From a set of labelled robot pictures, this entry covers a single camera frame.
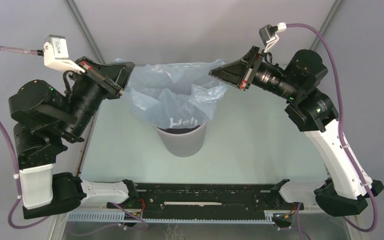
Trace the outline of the right controller board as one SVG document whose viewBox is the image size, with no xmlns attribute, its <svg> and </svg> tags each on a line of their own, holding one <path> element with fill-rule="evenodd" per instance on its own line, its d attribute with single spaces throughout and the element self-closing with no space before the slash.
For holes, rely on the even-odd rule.
<svg viewBox="0 0 384 240">
<path fill-rule="evenodd" d="M 274 214 L 272 221 L 277 228 L 289 228 L 292 226 L 293 213 Z"/>
</svg>

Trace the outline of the corner aluminium post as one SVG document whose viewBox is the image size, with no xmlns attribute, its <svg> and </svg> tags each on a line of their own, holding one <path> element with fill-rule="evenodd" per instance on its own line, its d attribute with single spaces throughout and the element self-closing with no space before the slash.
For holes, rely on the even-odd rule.
<svg viewBox="0 0 384 240">
<path fill-rule="evenodd" d="M 319 28 L 319 33 L 321 35 L 324 35 L 327 32 L 331 23 L 333 22 L 333 20 L 335 19 L 336 15 L 341 10 L 341 8 L 345 2 L 346 2 L 345 0 L 335 0 L 333 2 L 329 12 L 327 13 L 324 21 L 322 22 L 321 27 Z M 316 36 L 314 38 L 314 41 L 312 42 L 312 44 L 310 46 L 310 49 L 312 51 L 315 51 L 316 48 L 318 47 L 318 45 L 320 44 L 320 42 L 321 42 L 320 38 L 318 36 Z"/>
<path fill-rule="evenodd" d="M 86 21 L 84 20 L 84 17 L 82 16 L 82 13 L 81 13 L 78 5 L 76 4 L 76 1 L 75 0 L 63 0 L 63 2 L 65 3 L 65 5 L 66 5 L 68 11 L 70 12 L 74 22 L 76 23 L 78 29 L 80 30 L 80 33 L 83 36 L 88 48 L 92 52 L 94 58 L 99 63 L 104 64 L 106 61 L 105 61 L 101 51 L 99 50 L 99 47 L 98 47 L 91 31 L 89 30 L 89 27 L 88 27 Z"/>
</svg>

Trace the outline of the grey cylindrical trash bin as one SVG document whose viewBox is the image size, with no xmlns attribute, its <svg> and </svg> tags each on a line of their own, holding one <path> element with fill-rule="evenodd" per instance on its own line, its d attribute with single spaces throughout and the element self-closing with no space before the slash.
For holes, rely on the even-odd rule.
<svg viewBox="0 0 384 240">
<path fill-rule="evenodd" d="M 208 124 L 194 128 L 154 127 L 165 148 L 174 156 L 186 158 L 198 153 L 204 145 Z"/>
</svg>

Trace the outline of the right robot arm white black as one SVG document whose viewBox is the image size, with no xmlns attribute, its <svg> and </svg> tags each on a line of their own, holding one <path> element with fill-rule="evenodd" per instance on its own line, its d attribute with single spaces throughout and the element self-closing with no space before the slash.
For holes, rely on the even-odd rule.
<svg viewBox="0 0 384 240">
<path fill-rule="evenodd" d="M 242 91 L 254 85 L 285 99 L 289 119 L 315 146 L 329 174 L 321 183 L 282 183 L 271 194 L 271 204 L 284 209 L 290 203 L 307 203 L 333 217 L 359 215 L 368 206 L 368 198 L 377 196 L 384 185 L 364 176 L 361 165 L 352 165 L 341 145 L 339 112 L 318 89 L 328 72 L 322 58 L 315 51 L 301 49 L 281 68 L 267 57 L 253 46 L 239 60 L 211 69 L 209 75 Z"/>
</svg>

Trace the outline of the light blue plastic trash bag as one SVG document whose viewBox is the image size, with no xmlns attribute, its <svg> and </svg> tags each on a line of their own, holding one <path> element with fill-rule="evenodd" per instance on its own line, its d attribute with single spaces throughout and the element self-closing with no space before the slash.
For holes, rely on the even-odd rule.
<svg viewBox="0 0 384 240">
<path fill-rule="evenodd" d="M 228 85 L 211 77 L 213 62 L 147 64 L 130 74 L 123 98 L 144 124 L 160 129 L 192 129 L 212 121 Z"/>
</svg>

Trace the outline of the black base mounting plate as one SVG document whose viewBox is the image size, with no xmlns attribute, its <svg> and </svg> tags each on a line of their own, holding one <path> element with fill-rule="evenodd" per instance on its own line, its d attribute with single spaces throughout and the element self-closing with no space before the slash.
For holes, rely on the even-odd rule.
<svg viewBox="0 0 384 240">
<path fill-rule="evenodd" d="M 277 184 L 136 183 L 136 196 L 120 204 L 142 211 L 144 220 L 267 221 L 269 212 L 298 206 L 280 195 Z"/>
</svg>

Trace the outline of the left corner aluminium post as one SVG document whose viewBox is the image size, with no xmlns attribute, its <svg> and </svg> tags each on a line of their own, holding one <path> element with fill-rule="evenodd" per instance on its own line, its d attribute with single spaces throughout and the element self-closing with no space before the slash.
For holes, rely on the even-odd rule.
<svg viewBox="0 0 384 240">
<path fill-rule="evenodd" d="M 99 50 L 99 47 L 98 47 L 91 31 L 89 30 L 89 27 L 88 27 L 86 21 L 84 20 L 84 17 L 82 16 L 82 13 L 81 13 L 78 5 L 76 4 L 76 1 L 75 0 L 63 0 L 63 2 L 65 3 L 65 5 L 66 5 L 68 11 L 70 12 L 74 22 L 76 23 L 78 29 L 80 30 L 80 33 L 83 36 L 88 48 L 92 52 L 94 58 L 99 63 L 104 64 L 106 61 L 105 61 L 101 51 Z"/>
</svg>

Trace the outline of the left controller board with leds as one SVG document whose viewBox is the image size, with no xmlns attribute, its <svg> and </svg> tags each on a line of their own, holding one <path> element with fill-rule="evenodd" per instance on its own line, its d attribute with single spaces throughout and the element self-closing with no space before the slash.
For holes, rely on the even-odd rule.
<svg viewBox="0 0 384 240">
<path fill-rule="evenodd" d="M 143 219 L 140 216 L 137 216 L 137 214 L 134 212 L 127 212 L 124 214 L 124 220 L 125 221 L 139 221 L 141 222 Z"/>
</svg>

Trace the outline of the right corner aluminium post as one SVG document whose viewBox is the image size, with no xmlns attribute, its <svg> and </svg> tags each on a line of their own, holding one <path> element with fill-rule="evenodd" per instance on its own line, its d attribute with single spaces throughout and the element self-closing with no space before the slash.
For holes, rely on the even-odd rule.
<svg viewBox="0 0 384 240">
<path fill-rule="evenodd" d="M 319 33 L 321 35 L 324 35 L 327 32 L 331 23 L 333 22 L 333 20 L 335 19 L 336 15 L 341 10 L 341 8 L 345 2 L 346 2 L 345 0 L 335 0 L 333 2 L 329 12 L 327 13 L 324 21 L 322 22 L 321 27 L 319 28 Z M 316 48 L 318 47 L 318 45 L 320 44 L 320 42 L 321 42 L 320 38 L 318 36 L 316 36 L 314 38 L 314 41 L 312 42 L 312 44 L 310 46 L 310 49 L 312 51 L 315 51 Z"/>
</svg>

